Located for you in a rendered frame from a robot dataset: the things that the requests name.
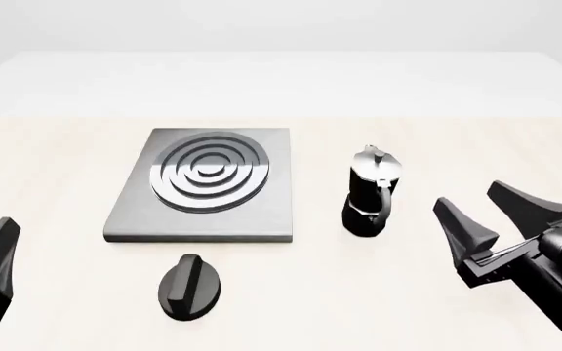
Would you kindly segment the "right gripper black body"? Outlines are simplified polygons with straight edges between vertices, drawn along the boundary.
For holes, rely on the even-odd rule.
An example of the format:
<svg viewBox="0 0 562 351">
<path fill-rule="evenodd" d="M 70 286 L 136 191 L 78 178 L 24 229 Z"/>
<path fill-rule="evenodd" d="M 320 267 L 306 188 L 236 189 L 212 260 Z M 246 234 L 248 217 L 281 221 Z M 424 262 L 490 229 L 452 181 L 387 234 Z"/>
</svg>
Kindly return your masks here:
<svg viewBox="0 0 562 351">
<path fill-rule="evenodd" d="M 562 221 L 511 248 L 465 259 L 458 274 L 471 288 L 511 280 L 562 289 Z"/>
</svg>

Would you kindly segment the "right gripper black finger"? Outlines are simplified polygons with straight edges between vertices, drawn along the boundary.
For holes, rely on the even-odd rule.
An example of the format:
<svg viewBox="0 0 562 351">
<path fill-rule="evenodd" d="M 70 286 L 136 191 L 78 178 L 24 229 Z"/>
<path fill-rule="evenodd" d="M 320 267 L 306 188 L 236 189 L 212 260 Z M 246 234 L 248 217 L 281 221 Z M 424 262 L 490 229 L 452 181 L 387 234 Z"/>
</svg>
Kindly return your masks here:
<svg viewBox="0 0 562 351">
<path fill-rule="evenodd" d="M 491 184 L 487 195 L 514 223 L 551 224 L 562 221 L 562 204 L 530 195 L 501 180 Z"/>
<path fill-rule="evenodd" d="M 441 225 L 455 268 L 468 268 L 470 271 L 495 271 L 500 261 L 491 258 L 491 247 L 499 239 L 499 234 L 477 223 L 465 215 L 452 201 L 438 198 L 433 206 Z"/>
</svg>

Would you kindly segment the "black and silver moka pot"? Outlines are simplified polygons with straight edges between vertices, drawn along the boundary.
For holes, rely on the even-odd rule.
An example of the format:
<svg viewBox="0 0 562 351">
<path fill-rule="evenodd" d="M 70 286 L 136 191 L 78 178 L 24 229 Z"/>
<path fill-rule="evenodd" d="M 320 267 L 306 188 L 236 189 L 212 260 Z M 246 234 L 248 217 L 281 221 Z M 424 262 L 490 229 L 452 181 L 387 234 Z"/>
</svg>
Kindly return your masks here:
<svg viewBox="0 0 562 351">
<path fill-rule="evenodd" d="M 378 236 L 391 215 L 392 195 L 401 176 L 401 163 L 375 145 L 354 154 L 341 212 L 343 227 L 358 237 Z"/>
</svg>

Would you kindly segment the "flat black stove plate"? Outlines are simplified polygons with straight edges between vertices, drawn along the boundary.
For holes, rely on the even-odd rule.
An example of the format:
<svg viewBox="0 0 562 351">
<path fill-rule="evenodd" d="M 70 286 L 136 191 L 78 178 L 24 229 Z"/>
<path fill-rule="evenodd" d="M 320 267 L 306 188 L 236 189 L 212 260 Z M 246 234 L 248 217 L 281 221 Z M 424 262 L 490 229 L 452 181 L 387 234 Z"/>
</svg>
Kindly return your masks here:
<svg viewBox="0 0 562 351">
<path fill-rule="evenodd" d="M 287 128 L 155 128 L 103 237 L 292 242 L 291 166 Z"/>
</svg>

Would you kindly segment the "round black stove knob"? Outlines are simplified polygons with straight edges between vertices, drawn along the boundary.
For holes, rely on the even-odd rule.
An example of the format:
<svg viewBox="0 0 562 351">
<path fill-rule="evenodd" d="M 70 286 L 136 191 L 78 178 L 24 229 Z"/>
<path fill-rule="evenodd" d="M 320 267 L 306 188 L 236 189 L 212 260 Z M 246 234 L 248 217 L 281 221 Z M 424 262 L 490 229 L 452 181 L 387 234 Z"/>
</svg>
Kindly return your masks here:
<svg viewBox="0 0 562 351">
<path fill-rule="evenodd" d="M 183 255 L 162 278 L 158 302 L 176 321 L 194 321 L 210 312 L 221 295 L 218 271 L 194 253 Z"/>
</svg>

